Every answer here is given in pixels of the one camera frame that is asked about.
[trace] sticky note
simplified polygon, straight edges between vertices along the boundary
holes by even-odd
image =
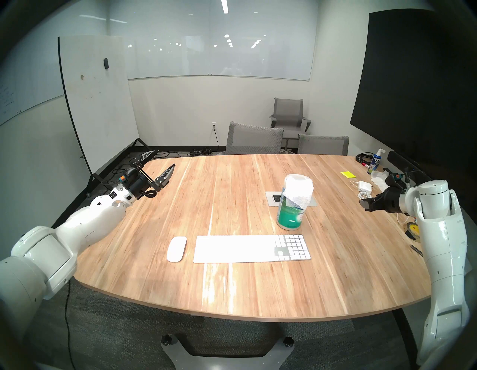
[[[352,179],[353,177],[356,177],[349,171],[341,172],[341,174],[345,176],[347,179]]]

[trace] power adapter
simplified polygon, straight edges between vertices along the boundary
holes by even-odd
[[[371,184],[368,182],[360,181],[358,184],[358,190],[371,194]]]

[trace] spray bottle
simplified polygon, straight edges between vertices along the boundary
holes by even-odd
[[[381,153],[386,153],[384,149],[379,148],[378,152],[373,156],[371,164],[369,165],[368,173],[371,175],[371,172],[376,171],[381,160]]]

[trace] green label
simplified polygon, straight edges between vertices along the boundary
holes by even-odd
[[[301,225],[305,211],[297,204],[281,195],[280,206],[278,207],[277,222],[289,229],[297,229]]]

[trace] black knob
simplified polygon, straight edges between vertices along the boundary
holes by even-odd
[[[295,341],[293,340],[292,337],[286,337],[283,340],[283,344],[285,345],[285,347],[293,347],[293,345],[295,344]]]
[[[169,335],[164,335],[161,338],[161,343],[164,344],[165,346],[168,346],[169,344],[172,344],[172,338]]]

